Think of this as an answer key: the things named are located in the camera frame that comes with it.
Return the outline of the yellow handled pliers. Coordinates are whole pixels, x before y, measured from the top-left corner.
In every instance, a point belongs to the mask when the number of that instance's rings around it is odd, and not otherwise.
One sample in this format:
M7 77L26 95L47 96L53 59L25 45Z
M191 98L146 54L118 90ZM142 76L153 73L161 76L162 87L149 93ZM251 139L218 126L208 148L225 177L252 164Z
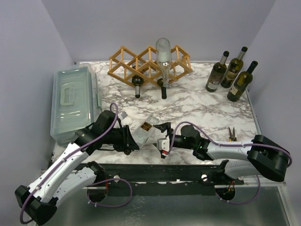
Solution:
M228 131L229 131L229 141L236 142L237 138L236 138L235 128L233 127L233 129L231 129L230 127L228 127Z

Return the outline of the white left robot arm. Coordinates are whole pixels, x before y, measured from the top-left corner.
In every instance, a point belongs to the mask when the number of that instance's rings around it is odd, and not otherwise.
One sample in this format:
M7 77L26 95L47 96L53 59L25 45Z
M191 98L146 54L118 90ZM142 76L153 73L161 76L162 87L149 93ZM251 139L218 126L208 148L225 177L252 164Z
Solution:
M85 159L102 145L112 145L117 152L129 155L139 150L129 126L115 128L121 123L118 114L103 111L96 122L76 131L72 141L61 156L41 176L28 186L20 185L15 196L21 208L20 222L26 213L39 226L48 222L55 214L58 206L70 195L86 186L99 186L112 181L105 169L95 161L89 162L84 168L72 175Z

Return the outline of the clear square glass bottle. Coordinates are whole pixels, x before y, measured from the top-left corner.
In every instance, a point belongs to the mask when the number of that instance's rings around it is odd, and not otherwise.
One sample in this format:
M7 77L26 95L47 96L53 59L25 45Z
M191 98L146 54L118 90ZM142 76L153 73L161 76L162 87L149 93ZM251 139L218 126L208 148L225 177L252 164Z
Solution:
M154 132L154 130L155 130L154 125L159 124L159 122L160 122L160 120L157 117L150 115L133 132L132 137L140 149L145 145L146 141L149 139L149 137Z

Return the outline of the green bottle in rack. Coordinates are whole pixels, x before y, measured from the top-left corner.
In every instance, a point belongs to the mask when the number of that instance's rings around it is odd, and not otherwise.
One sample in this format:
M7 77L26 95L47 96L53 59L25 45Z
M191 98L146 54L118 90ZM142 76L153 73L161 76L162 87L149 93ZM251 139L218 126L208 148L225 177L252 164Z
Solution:
M163 84L163 79L160 78L157 80L158 86L161 88L161 98L167 99L167 87Z

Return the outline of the green bottle silver neck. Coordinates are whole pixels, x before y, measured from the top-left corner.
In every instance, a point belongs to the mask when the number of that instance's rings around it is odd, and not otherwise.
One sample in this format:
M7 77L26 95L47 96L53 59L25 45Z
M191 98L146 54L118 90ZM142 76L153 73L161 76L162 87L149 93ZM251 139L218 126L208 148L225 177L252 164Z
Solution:
M224 51L220 61L213 65L211 73L209 75L209 78L205 86L208 92L215 92L218 89L224 77L224 74L227 70L227 66L225 62L228 56L229 56L229 51Z

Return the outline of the clear round glass bottle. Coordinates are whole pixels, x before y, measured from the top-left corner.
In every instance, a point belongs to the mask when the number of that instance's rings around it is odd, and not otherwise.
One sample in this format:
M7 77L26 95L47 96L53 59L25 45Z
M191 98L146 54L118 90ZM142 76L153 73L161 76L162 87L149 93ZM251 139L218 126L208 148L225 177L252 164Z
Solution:
M157 64L162 73L163 86L169 86L169 71L171 69L172 54L170 42L167 38L160 38L156 42Z

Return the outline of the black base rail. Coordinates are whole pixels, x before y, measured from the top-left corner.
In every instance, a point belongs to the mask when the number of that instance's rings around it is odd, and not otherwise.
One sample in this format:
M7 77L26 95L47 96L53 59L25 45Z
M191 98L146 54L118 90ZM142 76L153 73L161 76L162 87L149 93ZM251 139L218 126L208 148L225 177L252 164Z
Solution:
M171 196L171 195L215 195L215 186L227 187L238 179L224 173L227 161L220 165L150 165L150 164L102 164L104 178L119 176L128 181L108 183L109 196Z

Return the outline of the wooden lattice wine rack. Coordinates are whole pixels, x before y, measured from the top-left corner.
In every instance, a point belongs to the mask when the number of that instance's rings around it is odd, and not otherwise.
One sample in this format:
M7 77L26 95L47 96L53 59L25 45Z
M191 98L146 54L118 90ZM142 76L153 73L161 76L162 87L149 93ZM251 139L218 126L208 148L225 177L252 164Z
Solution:
M130 81L135 75L143 78L143 85L151 83L158 86L155 81L162 76L162 72L154 59L156 50L153 46L148 46L140 54L132 52L125 46L115 52L109 58L109 70L107 74L128 86L134 85ZM175 53L175 60L171 62L171 72L168 75L170 83L178 81L183 76L193 72L190 62L190 55L180 46L171 48L171 53Z

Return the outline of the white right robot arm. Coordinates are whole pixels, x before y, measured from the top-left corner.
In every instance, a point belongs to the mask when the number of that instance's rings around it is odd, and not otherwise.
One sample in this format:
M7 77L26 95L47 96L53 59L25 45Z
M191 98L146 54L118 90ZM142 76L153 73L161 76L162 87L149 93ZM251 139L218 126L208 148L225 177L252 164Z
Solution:
M180 135L171 128L171 123L155 125L164 138L157 140L156 148L165 158L176 148L192 150L192 154L202 161L223 159L222 170L217 171L217 181L223 185L233 179L245 176L263 177L276 182L283 182L286 170L292 164L290 153L263 135L255 135L247 141L214 141L204 131L191 122L181 123Z

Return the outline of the translucent plastic storage box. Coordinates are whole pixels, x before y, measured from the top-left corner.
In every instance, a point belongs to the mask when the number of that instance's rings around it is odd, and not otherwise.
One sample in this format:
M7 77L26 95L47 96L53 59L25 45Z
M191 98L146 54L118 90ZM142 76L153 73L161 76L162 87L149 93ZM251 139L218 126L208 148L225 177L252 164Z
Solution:
M95 122L102 111L97 76L88 63L54 75L50 135L66 147L75 132Z

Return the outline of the tall green bottle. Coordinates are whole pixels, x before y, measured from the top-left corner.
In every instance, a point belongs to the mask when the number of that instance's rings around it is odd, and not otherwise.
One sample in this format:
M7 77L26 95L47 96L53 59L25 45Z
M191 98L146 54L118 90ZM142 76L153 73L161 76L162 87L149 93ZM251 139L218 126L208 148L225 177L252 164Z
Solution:
M235 81L236 77L238 76L239 72L243 68L244 62L243 57L245 53L247 52L248 47L242 47L240 53L236 58L233 58L228 68L224 74L224 77L221 81L221 86L224 88L230 88L233 82Z

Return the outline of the green wine bottle brown label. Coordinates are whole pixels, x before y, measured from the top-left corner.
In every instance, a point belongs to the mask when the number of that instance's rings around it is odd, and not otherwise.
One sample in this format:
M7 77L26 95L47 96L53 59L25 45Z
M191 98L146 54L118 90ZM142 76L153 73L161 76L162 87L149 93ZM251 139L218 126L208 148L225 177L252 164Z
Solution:
M136 67L142 66L142 63L137 61L136 63L132 64L132 68L136 69ZM140 98L141 96L141 86L144 83L144 79L142 77L140 77L139 75L134 75L132 77L132 84L135 87L135 98Z

